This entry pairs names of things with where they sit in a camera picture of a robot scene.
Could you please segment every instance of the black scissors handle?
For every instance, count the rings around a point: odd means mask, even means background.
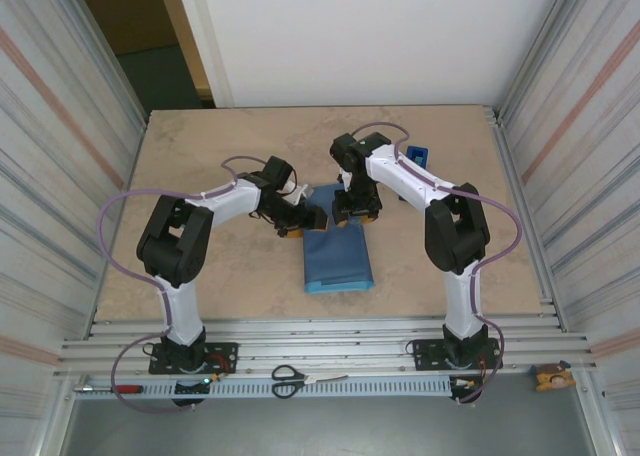
[[[280,381],[271,386],[273,395],[279,399],[289,399],[304,388],[306,376],[296,371],[293,366],[282,364],[273,370],[271,379]]]

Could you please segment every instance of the corrugated metal wall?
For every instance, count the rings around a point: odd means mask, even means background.
[[[640,451],[640,0],[576,0],[508,142],[572,330]]]
[[[95,220],[145,126],[78,4],[0,0],[3,456],[36,443],[61,341],[83,335],[104,266]]]

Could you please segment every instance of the scissors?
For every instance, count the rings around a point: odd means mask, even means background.
[[[329,378],[318,379],[315,376],[307,376],[295,370],[293,366],[288,364],[281,364],[271,373],[271,379],[278,381],[271,386],[271,392],[276,398],[289,399],[296,394],[300,389],[309,384],[327,383],[330,381],[342,381],[349,376],[332,376]]]

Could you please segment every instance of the folded blue towel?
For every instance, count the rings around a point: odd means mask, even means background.
[[[310,204],[329,217],[327,231],[304,231],[304,290],[307,293],[365,291],[374,286],[367,241],[359,218],[343,228],[333,223],[331,203],[341,184],[314,188]]]

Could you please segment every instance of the tan tabletop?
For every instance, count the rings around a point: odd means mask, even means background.
[[[393,121],[411,133],[411,144],[429,149],[429,170],[480,194],[511,204],[493,139],[480,106],[420,106],[300,109],[155,111],[132,188],[199,193],[226,183],[225,158],[276,155],[292,164],[300,182],[335,182],[338,166],[331,141],[371,121]],[[380,127],[395,140],[400,134]],[[255,163],[236,161],[238,171]],[[308,295],[304,292],[302,239],[281,239],[264,221],[239,216],[216,228],[197,279],[203,318],[372,317],[442,315],[442,273],[424,250],[423,216],[380,185],[384,209],[365,226],[376,283],[366,292]],[[114,256],[143,272],[135,248],[156,197],[131,198],[125,207]],[[487,256],[515,235],[511,220],[485,205],[491,242]],[[486,313],[537,313],[539,291],[524,243],[482,271]],[[155,289],[109,269],[97,319],[159,319]]]

